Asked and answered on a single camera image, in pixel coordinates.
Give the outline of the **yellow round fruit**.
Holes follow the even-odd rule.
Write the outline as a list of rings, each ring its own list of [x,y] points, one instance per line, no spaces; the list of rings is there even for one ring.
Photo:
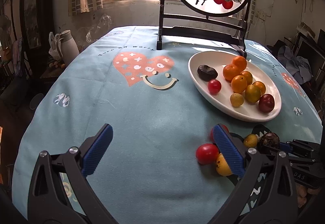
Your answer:
[[[232,175],[232,171],[225,160],[222,153],[220,153],[215,161],[215,168],[219,175],[227,177]]]

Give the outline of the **dark red plum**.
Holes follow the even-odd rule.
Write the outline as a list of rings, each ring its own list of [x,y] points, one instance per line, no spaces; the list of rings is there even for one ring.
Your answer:
[[[258,102],[258,109],[263,113],[270,113],[275,107],[275,100],[271,94],[264,94]]]

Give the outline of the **small green-yellow fruit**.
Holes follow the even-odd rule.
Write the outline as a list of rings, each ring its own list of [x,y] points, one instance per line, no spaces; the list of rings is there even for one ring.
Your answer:
[[[241,105],[244,104],[245,102],[245,99],[244,99],[244,96],[239,94],[239,93],[233,93],[231,96],[230,96],[230,102],[231,102],[231,105],[235,108],[238,108],[240,107]]]

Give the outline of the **greenish yellow mandarin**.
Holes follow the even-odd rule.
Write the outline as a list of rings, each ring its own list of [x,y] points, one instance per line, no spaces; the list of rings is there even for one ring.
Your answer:
[[[261,97],[261,90],[259,87],[257,87],[254,84],[250,84],[247,86],[245,90],[245,99],[250,104],[255,104],[257,101],[259,101]]]

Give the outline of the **yellow-orange mandarin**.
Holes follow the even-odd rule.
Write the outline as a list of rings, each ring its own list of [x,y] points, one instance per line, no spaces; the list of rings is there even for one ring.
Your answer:
[[[253,83],[253,76],[249,71],[244,70],[240,74],[246,78],[248,85]]]

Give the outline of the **small orange mandarin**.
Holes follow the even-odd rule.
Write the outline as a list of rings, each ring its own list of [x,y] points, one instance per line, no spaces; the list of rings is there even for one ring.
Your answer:
[[[228,64],[223,68],[223,76],[228,82],[240,74],[239,68],[234,64]]]

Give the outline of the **dark wrinkled passion fruit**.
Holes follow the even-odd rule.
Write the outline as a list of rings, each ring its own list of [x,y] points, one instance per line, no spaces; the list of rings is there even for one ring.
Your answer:
[[[205,82],[209,82],[210,80],[218,77],[218,72],[208,65],[200,65],[197,69],[197,73],[199,78]]]

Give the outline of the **large textured orange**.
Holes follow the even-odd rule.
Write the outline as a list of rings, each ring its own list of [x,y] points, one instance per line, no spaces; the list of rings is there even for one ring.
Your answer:
[[[242,72],[247,67],[247,60],[243,56],[236,56],[232,59],[232,64],[235,65],[240,72]]]

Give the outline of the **small yellow kumquat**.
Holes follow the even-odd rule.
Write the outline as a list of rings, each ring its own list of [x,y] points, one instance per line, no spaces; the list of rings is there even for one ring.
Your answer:
[[[244,146],[246,146],[246,148],[255,148],[257,144],[258,144],[258,138],[255,134],[249,134],[244,139]]]

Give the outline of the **red cherry tomato small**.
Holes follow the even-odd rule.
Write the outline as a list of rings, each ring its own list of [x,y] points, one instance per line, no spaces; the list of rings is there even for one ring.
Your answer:
[[[207,165],[214,163],[219,155],[219,149],[214,144],[202,144],[196,150],[196,159],[199,164]]]

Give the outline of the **white oval plate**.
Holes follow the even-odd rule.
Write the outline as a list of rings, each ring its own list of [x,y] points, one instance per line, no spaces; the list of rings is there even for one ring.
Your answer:
[[[200,94],[223,113],[247,122],[267,122],[282,109],[279,89],[260,68],[224,51],[202,51],[188,61]]]

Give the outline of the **light blue printed tablecloth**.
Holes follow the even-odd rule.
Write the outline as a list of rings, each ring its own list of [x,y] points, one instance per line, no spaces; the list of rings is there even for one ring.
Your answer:
[[[87,181],[113,223],[213,223],[241,180],[221,176],[215,162],[201,165],[196,150],[214,126],[224,124],[244,145],[249,134],[269,132],[324,147],[324,122],[291,74],[262,45],[247,40],[249,62],[279,89],[282,109],[267,122],[233,118],[209,103],[195,87],[188,61],[202,51],[237,56],[229,44],[195,38],[165,38],[157,50],[156,27],[121,27],[78,55],[36,109],[20,143],[12,200],[31,223],[91,223],[63,164],[71,148],[103,125],[113,139]],[[293,171],[270,151],[235,223],[294,223],[298,217]]]

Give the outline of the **pile of grey clothes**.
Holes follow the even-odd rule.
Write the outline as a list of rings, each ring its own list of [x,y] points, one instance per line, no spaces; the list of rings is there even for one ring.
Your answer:
[[[301,56],[295,56],[288,46],[282,46],[279,49],[277,59],[300,85],[312,79],[313,75],[308,60]]]

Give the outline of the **white ceramic jug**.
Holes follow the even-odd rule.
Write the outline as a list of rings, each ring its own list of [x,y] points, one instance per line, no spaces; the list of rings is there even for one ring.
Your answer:
[[[68,66],[78,55],[79,50],[71,30],[65,30],[58,35],[59,50],[66,66]]]

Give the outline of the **dark framed wall painting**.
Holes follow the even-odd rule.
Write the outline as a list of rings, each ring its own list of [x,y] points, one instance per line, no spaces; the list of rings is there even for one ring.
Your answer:
[[[53,0],[19,0],[23,49],[33,72],[43,72],[49,56],[49,33],[54,31]]]

